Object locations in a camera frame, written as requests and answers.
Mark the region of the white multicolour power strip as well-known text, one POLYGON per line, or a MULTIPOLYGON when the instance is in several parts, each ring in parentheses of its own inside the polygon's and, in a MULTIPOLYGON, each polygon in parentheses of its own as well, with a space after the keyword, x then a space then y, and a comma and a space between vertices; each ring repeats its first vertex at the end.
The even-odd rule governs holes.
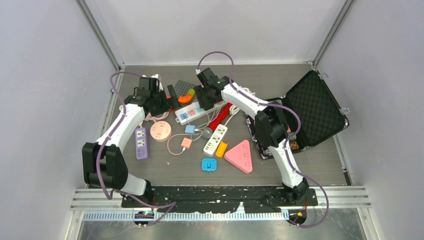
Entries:
POLYGON ((200 107, 199 102, 191 103, 187 106, 184 106, 174 112, 175 121, 181 126, 186 125, 194 120, 197 120, 203 116, 212 115, 212 112, 217 110, 221 105, 216 103, 211 109, 204 110, 200 107))

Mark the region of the purple power strip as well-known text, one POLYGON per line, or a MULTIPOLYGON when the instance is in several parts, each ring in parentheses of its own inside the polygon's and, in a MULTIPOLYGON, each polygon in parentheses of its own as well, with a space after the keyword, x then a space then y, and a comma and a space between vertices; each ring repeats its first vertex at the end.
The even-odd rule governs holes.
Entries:
POLYGON ((148 136, 144 127, 135 130, 135 157, 139 161, 149 158, 148 136))

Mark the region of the blue plug adapter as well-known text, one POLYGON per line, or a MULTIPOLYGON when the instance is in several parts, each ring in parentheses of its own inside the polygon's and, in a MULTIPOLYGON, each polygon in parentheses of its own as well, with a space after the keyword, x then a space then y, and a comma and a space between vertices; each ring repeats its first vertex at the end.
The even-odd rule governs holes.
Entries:
POLYGON ((218 162, 215 158, 204 158, 201 161, 201 170, 204 172, 215 172, 217 170, 218 162))

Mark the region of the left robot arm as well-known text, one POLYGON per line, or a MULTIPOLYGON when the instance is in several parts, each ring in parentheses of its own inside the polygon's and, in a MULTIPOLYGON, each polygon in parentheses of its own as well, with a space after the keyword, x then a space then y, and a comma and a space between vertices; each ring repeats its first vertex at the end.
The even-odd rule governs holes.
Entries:
POLYGON ((153 202, 151 183, 129 173, 123 151, 131 135, 147 115, 152 117, 180 108, 173 85, 163 88, 159 74, 139 75, 139 85, 135 92, 123 98, 114 83, 114 73, 110 77, 112 88, 122 105, 117 118, 109 129, 95 142, 87 142, 82 147, 83 179, 90 186, 102 188, 106 197, 112 195, 108 189, 134 195, 141 207, 153 202))

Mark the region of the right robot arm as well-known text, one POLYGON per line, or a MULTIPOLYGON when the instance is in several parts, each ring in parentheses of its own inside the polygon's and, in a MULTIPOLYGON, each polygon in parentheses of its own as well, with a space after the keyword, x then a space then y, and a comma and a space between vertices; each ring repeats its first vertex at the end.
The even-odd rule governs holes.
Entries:
POLYGON ((260 99, 229 77, 218 77, 210 68, 196 69, 200 85, 194 88, 203 110, 225 101, 239 108, 254 120, 255 138, 271 152, 282 178, 283 192, 288 203, 299 205, 306 197, 309 184, 296 165, 289 144, 285 113, 295 112, 286 106, 260 99))

